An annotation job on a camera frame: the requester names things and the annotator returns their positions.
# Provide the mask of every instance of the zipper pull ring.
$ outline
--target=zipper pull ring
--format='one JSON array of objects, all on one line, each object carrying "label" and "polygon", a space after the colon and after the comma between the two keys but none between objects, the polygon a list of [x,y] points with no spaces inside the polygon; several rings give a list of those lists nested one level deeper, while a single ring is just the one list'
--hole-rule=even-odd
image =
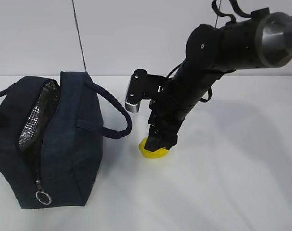
[{"label": "zipper pull ring", "polygon": [[[41,181],[40,181],[40,179],[36,180],[36,184],[37,184],[37,187],[38,187],[38,190],[39,190],[39,191],[36,192],[36,198],[37,198],[37,200],[38,200],[41,204],[44,204],[44,205],[50,205],[50,204],[51,204],[51,196],[48,195],[46,192],[43,191],[43,188],[42,188],[42,185],[41,185]],[[39,197],[40,194],[43,194],[44,196],[47,197],[47,199],[48,199],[48,202],[47,202],[47,203],[44,202],[44,201],[42,201],[42,200],[40,199],[40,197]]]}]

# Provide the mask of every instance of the white wall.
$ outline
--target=white wall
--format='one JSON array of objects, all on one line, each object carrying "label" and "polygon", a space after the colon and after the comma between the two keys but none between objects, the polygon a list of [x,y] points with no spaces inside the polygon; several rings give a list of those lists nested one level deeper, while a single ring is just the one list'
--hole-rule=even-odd
[{"label": "white wall", "polygon": [[[81,33],[89,71],[94,75],[130,75],[137,68],[167,74],[183,61],[190,33],[199,24],[214,25],[212,0],[78,0]],[[228,8],[223,0],[222,9]],[[292,14],[292,0],[239,0],[248,12],[271,6]],[[241,74],[292,75],[285,68]]]},{"label": "white wall", "polygon": [[0,0],[0,75],[83,70],[70,0]]},{"label": "white wall", "polygon": [[[184,59],[192,30],[200,23],[213,25],[216,18],[211,0],[75,1],[92,75],[131,75],[137,68],[165,75]],[[239,4],[247,12],[269,6],[292,14],[292,0]],[[229,9],[223,0],[222,10]],[[58,75],[61,70],[83,70],[71,1],[0,0],[0,75]],[[237,74],[292,75],[292,62]]]}]

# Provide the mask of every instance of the black cable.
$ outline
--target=black cable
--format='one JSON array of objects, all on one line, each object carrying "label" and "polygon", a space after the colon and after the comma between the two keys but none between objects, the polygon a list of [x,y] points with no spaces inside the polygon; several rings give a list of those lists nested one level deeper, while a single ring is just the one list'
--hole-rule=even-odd
[{"label": "black cable", "polygon": [[231,4],[231,6],[232,6],[234,12],[235,12],[238,16],[240,16],[240,17],[242,17],[242,18],[251,18],[251,17],[252,17],[250,14],[247,14],[247,13],[245,13],[245,12],[243,12],[243,11],[241,10],[240,6],[238,5],[237,0],[229,0],[229,2],[230,2],[230,4]]},{"label": "black cable", "polygon": [[209,102],[211,100],[212,96],[213,96],[212,88],[209,88],[209,90],[208,90],[208,99],[201,98],[199,101],[202,102],[202,103]]},{"label": "black cable", "polygon": [[226,16],[228,16],[228,17],[230,17],[230,22],[229,23],[236,23],[237,22],[236,17],[233,14],[231,14],[231,13],[223,13],[223,12],[221,12],[219,10],[219,8],[217,7],[216,1],[217,0],[213,0],[212,5],[211,5],[212,6],[212,9],[216,13],[216,15],[219,16],[219,17],[226,17]]},{"label": "black cable", "polygon": [[[219,9],[219,10],[221,9],[221,5],[222,5],[222,0],[219,1],[219,6],[218,6],[218,9]],[[215,20],[215,26],[214,26],[214,28],[216,28],[216,26],[217,26],[217,22],[218,22],[218,15],[216,16],[216,20]]]},{"label": "black cable", "polygon": [[178,66],[176,66],[167,76],[166,76],[166,78],[169,78],[169,77],[171,77],[171,75],[175,72],[175,71],[177,71],[178,69],[179,69],[179,67],[181,66],[181,64],[179,64]]},{"label": "black cable", "polygon": [[72,7],[73,7],[73,14],[74,14],[75,25],[76,25],[76,29],[77,29],[78,40],[79,40],[79,46],[80,46],[80,50],[81,50],[81,53],[82,53],[82,59],[83,59],[84,69],[85,69],[85,72],[87,72],[86,62],[85,62],[85,56],[84,56],[84,51],[83,51],[83,45],[82,45],[82,39],[80,37],[79,27],[78,27],[78,22],[77,22],[77,16],[76,16],[76,11],[75,11],[74,0],[72,0]]}]

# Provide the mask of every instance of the yellow object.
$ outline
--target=yellow object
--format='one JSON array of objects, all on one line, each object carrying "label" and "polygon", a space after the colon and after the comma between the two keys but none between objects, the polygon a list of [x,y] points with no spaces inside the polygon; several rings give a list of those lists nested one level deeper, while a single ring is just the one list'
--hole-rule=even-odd
[{"label": "yellow object", "polygon": [[150,152],[150,151],[146,150],[145,145],[146,145],[147,139],[148,139],[148,137],[143,139],[142,142],[140,143],[140,151],[144,157],[155,159],[155,158],[161,158],[161,157],[167,155],[168,150],[165,148],[160,148],[159,150],[157,150],[155,152]]}]

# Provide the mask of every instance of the metal ring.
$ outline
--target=metal ring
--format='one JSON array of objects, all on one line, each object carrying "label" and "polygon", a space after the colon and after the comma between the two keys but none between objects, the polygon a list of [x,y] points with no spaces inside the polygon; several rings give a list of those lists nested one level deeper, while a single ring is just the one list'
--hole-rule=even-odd
[{"label": "metal ring", "polygon": [[[48,198],[49,202],[45,203],[45,202],[41,201],[41,199],[39,198],[39,193],[45,195]],[[44,205],[50,205],[51,204],[51,196],[48,195],[46,192],[43,192],[43,191],[36,192],[36,198],[37,198],[38,201],[40,201],[41,204],[44,204]]]}]

